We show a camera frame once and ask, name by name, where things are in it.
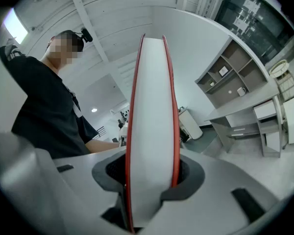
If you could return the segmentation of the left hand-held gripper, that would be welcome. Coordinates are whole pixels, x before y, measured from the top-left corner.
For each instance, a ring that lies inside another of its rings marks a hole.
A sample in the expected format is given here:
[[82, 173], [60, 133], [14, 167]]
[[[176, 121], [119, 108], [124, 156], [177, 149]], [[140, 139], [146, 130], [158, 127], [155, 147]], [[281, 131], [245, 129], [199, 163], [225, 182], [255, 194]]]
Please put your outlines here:
[[119, 131], [119, 146], [126, 146], [127, 127], [123, 126]]

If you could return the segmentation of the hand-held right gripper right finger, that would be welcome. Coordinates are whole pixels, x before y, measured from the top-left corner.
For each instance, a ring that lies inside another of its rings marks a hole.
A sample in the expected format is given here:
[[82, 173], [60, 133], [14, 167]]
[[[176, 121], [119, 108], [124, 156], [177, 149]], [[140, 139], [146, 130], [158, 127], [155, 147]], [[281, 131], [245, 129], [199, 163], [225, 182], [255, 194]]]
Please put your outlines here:
[[228, 235], [249, 225], [232, 191], [245, 188], [268, 211], [278, 198], [236, 165], [183, 149], [204, 169], [201, 187], [188, 199], [165, 202], [139, 235]]

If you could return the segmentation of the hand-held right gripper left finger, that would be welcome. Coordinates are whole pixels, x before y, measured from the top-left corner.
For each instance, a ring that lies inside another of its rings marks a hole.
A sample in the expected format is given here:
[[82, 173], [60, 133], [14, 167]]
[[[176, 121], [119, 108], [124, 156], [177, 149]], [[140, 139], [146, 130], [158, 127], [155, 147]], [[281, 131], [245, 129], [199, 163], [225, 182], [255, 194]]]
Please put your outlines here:
[[61, 173], [92, 219], [96, 235], [127, 235], [125, 147], [102, 153], [54, 160], [72, 165]]

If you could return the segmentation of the red hardcover book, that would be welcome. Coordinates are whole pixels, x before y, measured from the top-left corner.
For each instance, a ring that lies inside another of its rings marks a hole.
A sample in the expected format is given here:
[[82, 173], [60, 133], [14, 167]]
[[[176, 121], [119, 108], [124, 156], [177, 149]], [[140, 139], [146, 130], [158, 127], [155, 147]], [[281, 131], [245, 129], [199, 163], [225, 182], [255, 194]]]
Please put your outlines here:
[[177, 185], [179, 120], [173, 69], [165, 38], [142, 36], [133, 77], [125, 153], [130, 229], [144, 227]]

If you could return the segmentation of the person's left forearm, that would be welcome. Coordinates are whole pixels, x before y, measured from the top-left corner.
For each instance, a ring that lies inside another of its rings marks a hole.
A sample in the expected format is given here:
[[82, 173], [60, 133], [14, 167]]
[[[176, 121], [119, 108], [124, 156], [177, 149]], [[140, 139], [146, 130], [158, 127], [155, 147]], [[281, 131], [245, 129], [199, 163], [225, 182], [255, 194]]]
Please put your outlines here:
[[99, 141], [95, 139], [90, 140], [85, 145], [90, 151], [90, 153], [99, 153], [99, 152], [108, 151], [108, 150], [119, 147], [118, 142], [106, 142], [106, 141]]

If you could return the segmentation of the white curved counter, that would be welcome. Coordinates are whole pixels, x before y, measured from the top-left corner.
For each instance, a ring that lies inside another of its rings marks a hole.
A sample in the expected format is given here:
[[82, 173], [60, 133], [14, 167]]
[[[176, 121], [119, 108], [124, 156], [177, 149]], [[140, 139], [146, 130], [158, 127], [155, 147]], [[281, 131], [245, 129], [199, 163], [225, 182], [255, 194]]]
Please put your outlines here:
[[180, 127], [186, 131], [189, 137], [193, 140], [198, 140], [202, 137], [203, 132], [188, 111], [187, 108], [178, 113]]

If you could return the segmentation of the round white stool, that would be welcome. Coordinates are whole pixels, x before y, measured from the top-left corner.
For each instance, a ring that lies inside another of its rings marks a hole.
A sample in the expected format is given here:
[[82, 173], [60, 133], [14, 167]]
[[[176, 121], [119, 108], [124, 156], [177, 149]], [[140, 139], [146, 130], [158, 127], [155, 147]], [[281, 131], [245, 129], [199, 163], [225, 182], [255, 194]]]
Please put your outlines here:
[[281, 60], [270, 70], [269, 75], [273, 78], [279, 89], [279, 97], [282, 103], [294, 98], [294, 77], [289, 71], [287, 60]]

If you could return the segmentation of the long ceiling lamp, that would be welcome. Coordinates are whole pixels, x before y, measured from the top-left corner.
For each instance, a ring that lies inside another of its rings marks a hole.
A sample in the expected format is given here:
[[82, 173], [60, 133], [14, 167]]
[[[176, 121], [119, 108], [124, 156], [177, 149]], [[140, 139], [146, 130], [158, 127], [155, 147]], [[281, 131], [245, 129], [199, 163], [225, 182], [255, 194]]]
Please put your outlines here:
[[18, 44], [21, 44], [25, 37], [28, 35], [28, 31], [19, 20], [14, 8], [11, 8], [9, 10], [3, 21], [3, 24], [12, 36], [12, 38], [16, 40]]

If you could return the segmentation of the dark glass double door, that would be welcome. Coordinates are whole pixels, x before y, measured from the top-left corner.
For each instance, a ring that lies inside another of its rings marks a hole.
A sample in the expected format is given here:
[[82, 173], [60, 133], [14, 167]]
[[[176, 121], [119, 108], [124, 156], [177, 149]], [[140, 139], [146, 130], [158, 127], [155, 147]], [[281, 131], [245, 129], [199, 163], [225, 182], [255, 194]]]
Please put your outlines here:
[[264, 65], [294, 36], [286, 19], [264, 0], [223, 0], [216, 22], [245, 42]]

